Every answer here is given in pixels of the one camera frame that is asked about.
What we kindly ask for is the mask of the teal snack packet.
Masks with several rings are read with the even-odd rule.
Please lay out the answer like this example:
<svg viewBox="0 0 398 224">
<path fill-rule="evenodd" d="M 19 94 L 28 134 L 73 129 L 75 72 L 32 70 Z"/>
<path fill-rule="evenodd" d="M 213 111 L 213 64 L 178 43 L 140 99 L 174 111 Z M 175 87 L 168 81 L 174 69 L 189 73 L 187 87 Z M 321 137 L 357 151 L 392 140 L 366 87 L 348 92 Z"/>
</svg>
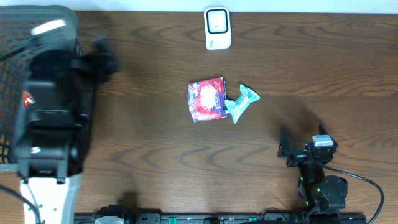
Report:
<svg viewBox="0 0 398 224">
<path fill-rule="evenodd" d="M 236 124 L 248 106 L 261 99 L 261 97 L 247 86 L 239 85 L 240 96 L 236 100 L 225 100 L 228 113 L 232 116 L 233 123 Z"/>
</svg>

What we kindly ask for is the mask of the red purple snack bag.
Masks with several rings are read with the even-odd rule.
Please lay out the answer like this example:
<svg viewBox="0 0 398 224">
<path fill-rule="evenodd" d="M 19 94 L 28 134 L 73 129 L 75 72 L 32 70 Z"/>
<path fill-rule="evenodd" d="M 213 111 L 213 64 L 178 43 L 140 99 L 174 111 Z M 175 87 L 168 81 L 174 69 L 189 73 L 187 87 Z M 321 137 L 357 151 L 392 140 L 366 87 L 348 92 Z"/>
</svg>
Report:
<svg viewBox="0 0 398 224">
<path fill-rule="evenodd" d="M 188 110 L 194 122 L 227 117 L 225 100 L 226 87 L 223 77 L 188 84 Z"/>
</svg>

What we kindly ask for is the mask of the brown orange snack packet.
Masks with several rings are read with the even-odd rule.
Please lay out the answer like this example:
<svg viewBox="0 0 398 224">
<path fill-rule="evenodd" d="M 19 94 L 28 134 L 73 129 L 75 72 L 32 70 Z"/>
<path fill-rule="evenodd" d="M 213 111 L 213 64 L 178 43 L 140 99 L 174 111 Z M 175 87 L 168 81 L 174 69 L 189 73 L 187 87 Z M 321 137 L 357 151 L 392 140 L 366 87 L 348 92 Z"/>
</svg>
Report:
<svg viewBox="0 0 398 224">
<path fill-rule="evenodd" d="M 28 91 L 23 91 L 22 96 L 23 96 L 23 104 L 24 104 L 25 108 L 29 108 L 30 106 L 35 104 L 34 97 Z"/>
</svg>

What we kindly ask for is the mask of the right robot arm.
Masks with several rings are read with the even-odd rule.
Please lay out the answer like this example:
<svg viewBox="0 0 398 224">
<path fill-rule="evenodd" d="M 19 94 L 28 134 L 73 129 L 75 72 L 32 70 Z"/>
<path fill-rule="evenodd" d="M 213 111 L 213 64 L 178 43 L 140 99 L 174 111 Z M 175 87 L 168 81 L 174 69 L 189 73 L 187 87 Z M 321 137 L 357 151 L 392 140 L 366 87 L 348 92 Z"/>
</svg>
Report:
<svg viewBox="0 0 398 224">
<path fill-rule="evenodd" d="M 325 175 L 324 166 L 333 159 L 338 143 L 319 125 L 319 134 L 303 149 L 293 149 L 286 129 L 282 129 L 277 157 L 286 159 L 287 167 L 300 172 L 298 192 L 307 204 L 299 212 L 302 223 L 341 223 L 339 211 L 346 207 L 348 182 L 342 177 Z"/>
</svg>

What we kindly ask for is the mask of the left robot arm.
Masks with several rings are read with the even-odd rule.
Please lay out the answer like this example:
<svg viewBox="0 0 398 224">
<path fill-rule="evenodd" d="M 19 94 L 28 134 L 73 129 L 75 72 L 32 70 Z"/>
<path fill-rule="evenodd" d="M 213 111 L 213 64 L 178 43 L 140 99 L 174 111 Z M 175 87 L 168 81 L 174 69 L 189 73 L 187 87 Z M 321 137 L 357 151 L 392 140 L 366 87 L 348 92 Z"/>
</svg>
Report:
<svg viewBox="0 0 398 224">
<path fill-rule="evenodd" d="M 29 69 L 11 146 L 24 221 L 72 223 L 90 150 L 96 88 L 119 71 L 119 62 L 107 38 L 99 37 L 87 54 L 47 50 Z"/>
</svg>

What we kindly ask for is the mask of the grey plastic mesh basket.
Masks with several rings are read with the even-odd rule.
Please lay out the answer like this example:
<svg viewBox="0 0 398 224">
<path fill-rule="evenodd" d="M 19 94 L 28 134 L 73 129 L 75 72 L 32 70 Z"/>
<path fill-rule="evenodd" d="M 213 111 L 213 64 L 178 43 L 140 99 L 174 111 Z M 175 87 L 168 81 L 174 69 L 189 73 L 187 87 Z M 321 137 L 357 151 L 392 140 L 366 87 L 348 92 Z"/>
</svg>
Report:
<svg viewBox="0 0 398 224">
<path fill-rule="evenodd" d="M 30 31 L 49 21 L 63 19 L 64 27 L 32 36 Z M 77 15 L 64 6 L 3 6 L 1 8 L 1 163 L 11 158 L 16 120 L 22 105 L 29 65 L 39 53 L 69 49 L 85 54 L 78 40 Z"/>
</svg>

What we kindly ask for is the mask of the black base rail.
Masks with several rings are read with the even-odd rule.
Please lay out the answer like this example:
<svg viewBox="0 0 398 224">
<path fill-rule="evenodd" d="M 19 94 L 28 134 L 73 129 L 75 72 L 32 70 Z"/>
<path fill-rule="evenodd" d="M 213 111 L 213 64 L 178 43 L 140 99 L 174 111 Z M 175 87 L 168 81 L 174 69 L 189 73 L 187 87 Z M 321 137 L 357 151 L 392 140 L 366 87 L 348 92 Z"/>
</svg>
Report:
<svg viewBox="0 0 398 224">
<path fill-rule="evenodd" d="M 366 217 L 357 213 L 290 213 L 278 208 L 268 208 L 262 213 L 150 213 L 132 211 L 119 205 L 109 205 L 96 213 L 77 213 L 74 224 L 125 223 L 125 224 L 240 224 L 240 223 L 366 223 Z"/>
</svg>

